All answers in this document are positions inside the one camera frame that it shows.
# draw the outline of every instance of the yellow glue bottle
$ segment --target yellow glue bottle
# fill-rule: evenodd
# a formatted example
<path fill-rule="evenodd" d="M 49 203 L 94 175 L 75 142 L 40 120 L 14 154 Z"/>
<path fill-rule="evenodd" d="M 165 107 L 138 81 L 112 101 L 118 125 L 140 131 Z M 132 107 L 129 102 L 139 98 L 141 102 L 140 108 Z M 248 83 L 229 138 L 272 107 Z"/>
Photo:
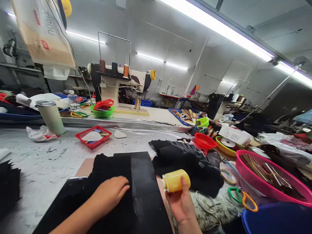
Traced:
<path fill-rule="evenodd" d="M 189 175 L 182 169 L 164 174 L 162 176 L 162 186 L 168 192 L 177 192 L 182 190 L 181 176 L 184 177 L 184 180 L 188 184 L 188 188 L 191 187 Z"/>

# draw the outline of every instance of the scissors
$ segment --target scissors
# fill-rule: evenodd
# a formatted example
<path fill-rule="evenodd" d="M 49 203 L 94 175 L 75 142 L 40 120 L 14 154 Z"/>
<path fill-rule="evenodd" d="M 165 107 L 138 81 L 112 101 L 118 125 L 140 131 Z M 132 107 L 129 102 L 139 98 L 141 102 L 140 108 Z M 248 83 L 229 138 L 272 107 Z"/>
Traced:
<path fill-rule="evenodd" d="M 232 191 L 236 191 L 237 198 L 233 196 Z M 231 198 L 233 198 L 236 202 L 238 202 L 240 204 L 243 204 L 243 206 L 247 210 L 250 210 L 252 212 L 258 212 L 259 211 L 259 208 L 258 208 L 257 204 L 254 202 L 254 200 L 248 195 L 248 193 L 246 193 L 243 190 L 241 190 L 240 182 L 238 182 L 238 187 L 229 187 L 227 192 L 231 196 Z M 252 202 L 252 204 L 254 206 L 253 209 L 246 205 L 246 199 L 247 198 Z"/>
<path fill-rule="evenodd" d="M 87 108 L 87 107 L 90 107 L 91 104 L 84 104 L 84 103 L 82 103 L 82 104 L 80 104 L 80 106 L 81 106 L 81 108 Z"/>
<path fill-rule="evenodd" d="M 74 117 L 74 118 L 86 118 L 88 117 L 88 115 L 86 113 L 83 113 L 83 112 L 72 112 L 72 111 L 64 111 L 64 112 L 61 112 L 60 115 L 62 117 Z"/>

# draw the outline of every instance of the fluorescent light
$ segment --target fluorescent light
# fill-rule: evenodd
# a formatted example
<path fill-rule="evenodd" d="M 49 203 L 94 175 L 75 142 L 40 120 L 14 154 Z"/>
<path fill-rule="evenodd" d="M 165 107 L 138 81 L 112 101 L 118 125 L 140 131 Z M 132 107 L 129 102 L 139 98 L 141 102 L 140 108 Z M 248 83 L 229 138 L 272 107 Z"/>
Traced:
<path fill-rule="evenodd" d="M 173 64 L 173 63 L 168 63 L 168 62 L 166 62 L 166 63 L 167 63 L 168 65 L 170 65 L 170 66 L 173 66 L 173 67 L 177 67 L 177 68 L 181 68 L 181 69 L 184 69 L 184 70 L 188 70 L 188 68 L 184 68 L 184 67 L 175 65 L 175 64 Z"/>
<path fill-rule="evenodd" d="M 9 16 L 16 17 L 14 14 L 7 12 Z"/>
<path fill-rule="evenodd" d="M 233 85 L 233 86 L 235 86 L 236 84 L 234 84 L 234 83 L 231 83 L 231 82 L 228 82 L 228 81 L 221 81 L 221 82 L 223 82 L 223 83 L 227 83 L 227 84 L 230 84 L 230 85 Z"/>
<path fill-rule="evenodd" d="M 70 31 L 67 31 L 66 30 L 66 33 L 68 34 L 71 34 L 71 35 L 74 35 L 74 36 L 77 36 L 77 37 L 82 37 L 84 39 L 88 39 L 90 41 L 94 41 L 94 42 L 97 42 L 98 43 L 98 40 L 97 39 L 93 39 L 91 37 L 87 37 L 87 36 L 84 36 L 84 35 L 81 35 L 81 34 L 78 34 L 78 33 L 74 33 L 74 32 L 70 32 Z"/>
<path fill-rule="evenodd" d="M 160 0 L 268 62 L 274 56 L 186 0 Z"/>
<path fill-rule="evenodd" d="M 285 72 L 288 75 L 291 75 L 292 73 L 292 77 L 296 78 L 297 80 L 301 81 L 302 83 L 305 83 L 307 86 L 312 87 L 312 80 L 305 76 L 304 74 L 302 74 L 299 71 L 295 71 L 294 72 L 294 68 L 292 68 L 291 66 L 287 65 L 284 62 L 279 62 L 278 65 L 275 66 L 276 68 L 280 69 L 281 71 Z"/>
<path fill-rule="evenodd" d="M 161 59 L 158 59 L 158 58 L 154 58 L 154 57 L 151 57 L 151 56 L 148 56 L 148 55 L 144 55 L 144 54 L 140 54 L 140 53 L 137 53 L 137 55 L 142 56 L 142 57 L 146 57 L 148 59 L 156 60 L 158 62 L 165 62 L 164 60 L 161 60 Z"/>

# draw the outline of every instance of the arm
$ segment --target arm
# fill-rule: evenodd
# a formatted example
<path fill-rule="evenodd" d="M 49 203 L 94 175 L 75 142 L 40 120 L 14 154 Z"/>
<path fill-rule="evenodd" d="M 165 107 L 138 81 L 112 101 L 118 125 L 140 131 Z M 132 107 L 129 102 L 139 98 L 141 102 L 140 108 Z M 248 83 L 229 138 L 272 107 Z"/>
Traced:
<path fill-rule="evenodd" d="M 129 190 L 122 176 L 104 181 L 94 194 L 50 234 L 85 234 L 101 217 L 114 209 Z"/>
<path fill-rule="evenodd" d="M 194 204 L 188 190 L 188 185 L 181 176 L 182 191 L 168 193 L 166 198 L 171 212 L 178 224 L 180 234 L 202 234 L 198 225 Z"/>

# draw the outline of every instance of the human hand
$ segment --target human hand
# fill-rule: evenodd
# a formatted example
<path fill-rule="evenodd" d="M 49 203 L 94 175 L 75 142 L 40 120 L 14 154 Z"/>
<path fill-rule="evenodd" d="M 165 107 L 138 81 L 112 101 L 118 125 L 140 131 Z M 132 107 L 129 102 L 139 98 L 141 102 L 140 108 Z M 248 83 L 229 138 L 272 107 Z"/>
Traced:
<path fill-rule="evenodd" d="M 126 177 L 119 176 L 105 180 L 86 201 L 86 205 L 97 219 L 113 210 L 125 193 L 130 189 Z"/>
<path fill-rule="evenodd" d="M 182 191 L 175 193 L 165 192 L 171 212 L 180 225 L 185 222 L 196 222 L 196 213 L 188 185 L 183 176 L 181 176 Z"/>

